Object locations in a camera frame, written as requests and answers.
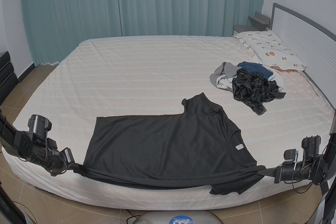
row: blue round sticker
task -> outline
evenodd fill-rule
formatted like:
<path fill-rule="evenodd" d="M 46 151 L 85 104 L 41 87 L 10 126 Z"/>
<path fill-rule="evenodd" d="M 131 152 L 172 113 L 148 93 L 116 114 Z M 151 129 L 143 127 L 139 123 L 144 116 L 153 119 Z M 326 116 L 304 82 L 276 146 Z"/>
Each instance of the blue round sticker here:
<path fill-rule="evenodd" d="M 187 216 L 173 217 L 169 224 L 194 224 L 193 220 Z"/>

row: pillowcase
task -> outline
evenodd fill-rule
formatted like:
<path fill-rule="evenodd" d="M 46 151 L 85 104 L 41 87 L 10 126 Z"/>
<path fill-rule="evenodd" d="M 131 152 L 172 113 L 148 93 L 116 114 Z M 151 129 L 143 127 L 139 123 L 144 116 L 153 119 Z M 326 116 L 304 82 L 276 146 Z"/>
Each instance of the pillowcase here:
<path fill-rule="evenodd" d="M 234 35 L 251 49 L 262 64 L 282 70 L 303 71 L 306 65 L 271 30 L 241 32 Z"/>

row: white headboard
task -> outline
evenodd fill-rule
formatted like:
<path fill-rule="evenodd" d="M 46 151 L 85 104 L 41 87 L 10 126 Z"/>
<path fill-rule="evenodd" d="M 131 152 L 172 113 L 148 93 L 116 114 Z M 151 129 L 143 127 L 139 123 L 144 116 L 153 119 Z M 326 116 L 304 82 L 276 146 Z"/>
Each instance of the white headboard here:
<path fill-rule="evenodd" d="M 305 74 L 336 107 L 336 35 L 309 18 L 273 4 L 270 28 L 307 65 Z"/>

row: barcode sticker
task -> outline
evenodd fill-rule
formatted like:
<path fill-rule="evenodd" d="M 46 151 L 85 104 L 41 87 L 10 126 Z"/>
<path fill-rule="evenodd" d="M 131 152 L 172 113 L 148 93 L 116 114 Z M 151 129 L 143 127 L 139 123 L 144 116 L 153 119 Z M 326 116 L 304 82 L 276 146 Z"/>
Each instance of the barcode sticker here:
<path fill-rule="evenodd" d="M 240 145 L 236 146 L 236 149 L 238 149 L 238 150 L 240 150 L 242 148 L 244 148 L 243 144 L 240 144 Z"/>
<path fill-rule="evenodd" d="M 68 149 L 65 150 L 65 155 L 66 155 L 66 158 L 68 159 L 68 162 L 70 163 L 71 159 L 70 159 L 70 155 L 69 155 Z"/>

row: mattress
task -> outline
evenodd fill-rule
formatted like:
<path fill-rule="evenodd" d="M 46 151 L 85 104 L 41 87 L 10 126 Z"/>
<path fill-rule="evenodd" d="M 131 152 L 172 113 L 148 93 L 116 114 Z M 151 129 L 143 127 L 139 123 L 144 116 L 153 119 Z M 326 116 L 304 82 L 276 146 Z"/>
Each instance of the mattress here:
<path fill-rule="evenodd" d="M 241 129 L 246 147 L 267 168 L 283 162 L 286 149 L 320 135 L 326 146 L 333 113 L 321 93 L 298 71 L 281 71 L 287 92 L 265 103 L 256 115 L 231 92 L 215 88 L 209 75 L 223 62 L 254 61 L 234 37 L 139 36 L 91 39 L 82 42 L 45 79 L 14 122 L 27 130 L 32 114 L 52 121 L 48 137 L 59 150 L 69 147 L 82 164 L 96 117 L 183 113 L 181 100 L 204 92 L 220 104 Z M 246 204 L 292 188 L 264 177 L 238 195 L 211 195 L 210 186 L 179 190 L 147 190 L 111 185 L 67 171 L 50 176 L 42 167 L 4 152 L 21 179 L 62 197 L 111 208 L 144 210 L 217 209 Z"/>

